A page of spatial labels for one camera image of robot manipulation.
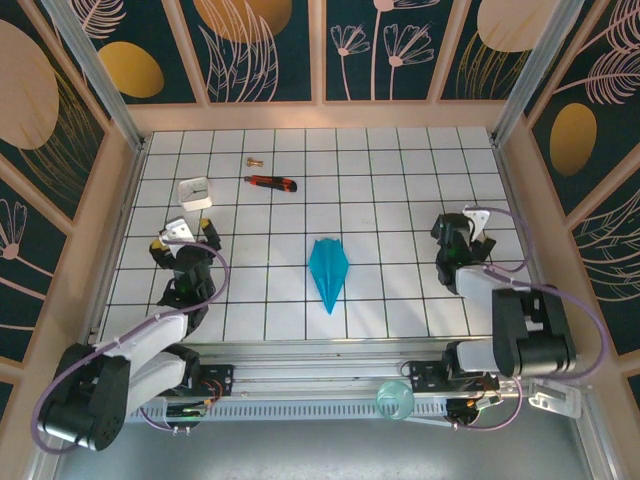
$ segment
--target white grid board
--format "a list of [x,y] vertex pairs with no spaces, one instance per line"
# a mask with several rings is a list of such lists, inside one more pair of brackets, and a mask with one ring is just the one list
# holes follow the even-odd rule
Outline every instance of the white grid board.
[[[264,167],[247,167],[248,157]],[[253,186],[245,175],[286,176],[298,191]],[[214,206],[187,213],[177,184],[196,176],[211,179]],[[481,127],[156,132],[102,337],[155,307],[172,272],[155,266],[149,244],[180,215],[194,232],[210,218],[232,267],[228,291],[191,343],[490,334],[489,313],[440,285],[433,263],[437,216],[475,204],[509,209]],[[486,233],[498,242],[492,261],[522,260],[511,219],[492,215]],[[306,268],[321,238],[341,240],[350,262],[332,315]],[[219,286],[222,269],[212,276]]]

